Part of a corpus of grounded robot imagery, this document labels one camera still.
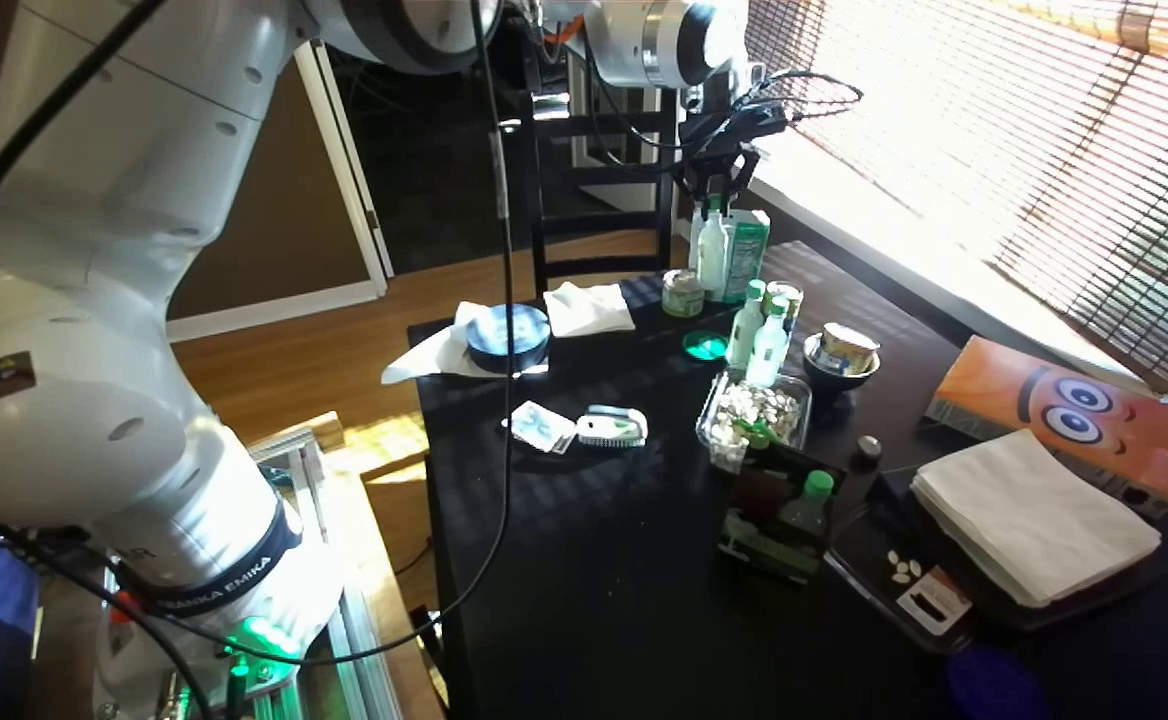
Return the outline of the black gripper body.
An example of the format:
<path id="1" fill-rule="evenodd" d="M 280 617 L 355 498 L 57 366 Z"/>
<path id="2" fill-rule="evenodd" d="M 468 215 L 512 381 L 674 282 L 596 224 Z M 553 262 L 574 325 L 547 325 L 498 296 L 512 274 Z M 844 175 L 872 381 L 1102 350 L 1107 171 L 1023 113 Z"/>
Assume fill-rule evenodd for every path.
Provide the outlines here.
<path id="1" fill-rule="evenodd" d="M 755 87 L 730 90 L 715 76 L 681 122 L 674 183 L 692 200 L 737 200 L 760 165 L 755 139 L 785 128 L 787 113 L 777 96 Z"/>

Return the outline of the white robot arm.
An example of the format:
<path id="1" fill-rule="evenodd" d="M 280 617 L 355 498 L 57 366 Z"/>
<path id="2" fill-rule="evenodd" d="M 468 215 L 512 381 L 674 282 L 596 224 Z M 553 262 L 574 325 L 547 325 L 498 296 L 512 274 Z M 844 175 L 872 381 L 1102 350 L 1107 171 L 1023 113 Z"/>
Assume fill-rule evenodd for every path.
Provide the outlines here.
<path id="1" fill-rule="evenodd" d="M 103 720 L 219 717 L 285 685 L 338 602 L 331 553 L 214 418 L 167 303 L 223 231 L 303 45 L 441 76 L 505 5 L 574 22 L 617 87 L 742 58 L 747 0 L 15 0 L 0 62 L 0 537 L 116 564 Z"/>

